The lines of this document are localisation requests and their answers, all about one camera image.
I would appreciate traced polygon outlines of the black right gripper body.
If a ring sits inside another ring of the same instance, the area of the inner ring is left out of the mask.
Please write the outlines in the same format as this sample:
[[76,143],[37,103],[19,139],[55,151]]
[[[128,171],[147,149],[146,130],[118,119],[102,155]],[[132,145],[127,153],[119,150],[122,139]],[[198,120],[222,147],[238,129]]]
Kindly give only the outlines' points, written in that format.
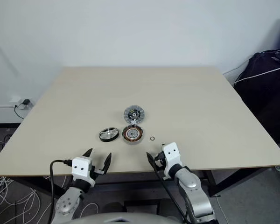
[[155,157],[154,157],[154,163],[157,167],[157,169],[164,169],[166,167],[166,160],[165,160],[165,154],[164,152],[159,152]]

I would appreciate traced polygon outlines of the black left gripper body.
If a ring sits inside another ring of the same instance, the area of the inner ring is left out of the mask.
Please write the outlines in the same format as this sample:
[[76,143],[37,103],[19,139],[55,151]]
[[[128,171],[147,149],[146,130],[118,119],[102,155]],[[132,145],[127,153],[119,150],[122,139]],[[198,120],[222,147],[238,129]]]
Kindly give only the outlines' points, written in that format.
[[96,180],[99,175],[105,175],[106,174],[105,168],[106,167],[104,166],[102,169],[97,169],[95,168],[95,166],[92,165],[90,168],[90,178]]

